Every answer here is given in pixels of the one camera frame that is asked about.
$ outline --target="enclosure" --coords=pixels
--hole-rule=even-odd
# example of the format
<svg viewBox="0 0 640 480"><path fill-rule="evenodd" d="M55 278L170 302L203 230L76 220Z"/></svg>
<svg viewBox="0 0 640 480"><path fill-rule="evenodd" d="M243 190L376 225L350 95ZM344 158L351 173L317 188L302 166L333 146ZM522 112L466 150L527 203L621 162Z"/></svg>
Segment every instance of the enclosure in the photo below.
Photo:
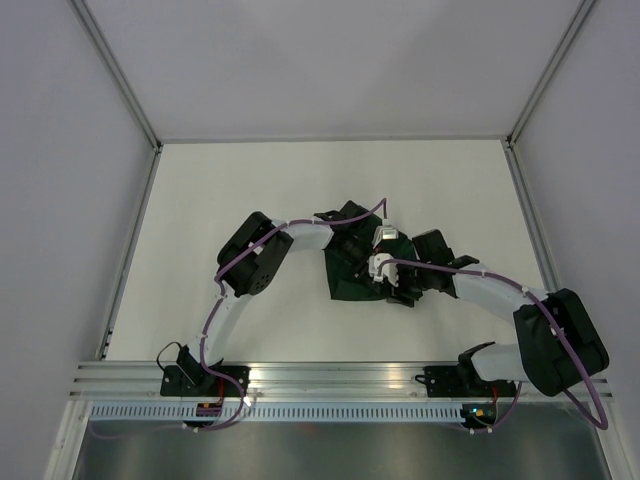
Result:
<svg viewBox="0 0 640 480"><path fill-rule="evenodd" d="M637 2L56 0L0 22L7 478L637 478ZM607 430L526 383L490 435L447 428L480 400L415 376L513 327L435 292L332 301L301 252L225 348L252 413L182 431L198 399L160 396L156 356L201 331L244 219L383 197L409 237L580 294Z"/></svg>

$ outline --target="metal panel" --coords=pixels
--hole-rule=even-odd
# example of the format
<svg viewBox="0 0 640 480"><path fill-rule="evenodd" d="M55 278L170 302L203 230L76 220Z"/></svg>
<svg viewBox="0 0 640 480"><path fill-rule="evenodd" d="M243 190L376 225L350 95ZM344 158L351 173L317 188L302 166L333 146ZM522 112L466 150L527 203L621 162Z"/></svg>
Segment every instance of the metal panel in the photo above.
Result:
<svg viewBox="0 0 640 480"><path fill-rule="evenodd" d="M216 415L218 423L231 418L238 400L227 399ZM461 403L354 403L316 402L258 403L246 407L239 418L243 422L342 422L342 423L460 423ZM94 402L91 421L147 420L206 422L198 412L198 402Z"/></svg>
<svg viewBox="0 0 640 480"><path fill-rule="evenodd" d="M150 432L150 422L99 422L76 478L608 479L589 426L571 410L519 406L489 436L433 424L243 423L224 432Z"/></svg>

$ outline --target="red wire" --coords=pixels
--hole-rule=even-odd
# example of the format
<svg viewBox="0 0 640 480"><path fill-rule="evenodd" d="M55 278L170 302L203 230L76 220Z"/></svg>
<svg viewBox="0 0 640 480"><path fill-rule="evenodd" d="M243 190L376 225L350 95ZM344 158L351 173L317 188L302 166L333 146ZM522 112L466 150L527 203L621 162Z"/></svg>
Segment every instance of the red wire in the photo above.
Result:
<svg viewBox="0 0 640 480"><path fill-rule="evenodd" d="M491 385L491 391L493 391L493 402L491 403L491 407L489 408L493 408L495 407L496 403L498 403L498 389Z"/></svg>

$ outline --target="dark green fabric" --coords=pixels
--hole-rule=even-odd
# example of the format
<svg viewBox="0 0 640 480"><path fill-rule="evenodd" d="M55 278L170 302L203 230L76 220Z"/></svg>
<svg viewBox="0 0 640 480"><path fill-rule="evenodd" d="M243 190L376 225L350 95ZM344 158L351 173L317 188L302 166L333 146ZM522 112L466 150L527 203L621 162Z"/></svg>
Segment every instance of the dark green fabric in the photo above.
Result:
<svg viewBox="0 0 640 480"><path fill-rule="evenodd" d="M377 222L369 222L367 226L363 227L358 232L358 236L360 238L367 238L369 242L372 242L376 227L382 223L380 219L377 220ZM403 233L400 234L397 240L386 241L385 251L390 253L394 258L417 260L413 242ZM325 250L324 260L332 300L363 302L383 300L385 298L383 295L378 294L371 288L360 283L356 278L353 278L351 266L344 262L336 252Z"/></svg>

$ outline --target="gray wall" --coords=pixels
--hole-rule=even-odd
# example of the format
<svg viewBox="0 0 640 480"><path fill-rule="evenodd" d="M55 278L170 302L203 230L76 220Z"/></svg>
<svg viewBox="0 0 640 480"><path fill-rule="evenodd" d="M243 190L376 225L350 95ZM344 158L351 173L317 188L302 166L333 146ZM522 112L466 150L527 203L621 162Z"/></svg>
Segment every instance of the gray wall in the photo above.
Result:
<svg viewBox="0 0 640 480"><path fill-rule="evenodd" d="M579 0L87 0L171 140L506 134Z"/></svg>
<svg viewBox="0 0 640 480"><path fill-rule="evenodd" d="M640 455L640 2L600 2L520 142L562 281L611 354Z"/></svg>
<svg viewBox="0 0 640 480"><path fill-rule="evenodd" d="M150 147L65 0L0 16L0 469L40 478Z"/></svg>

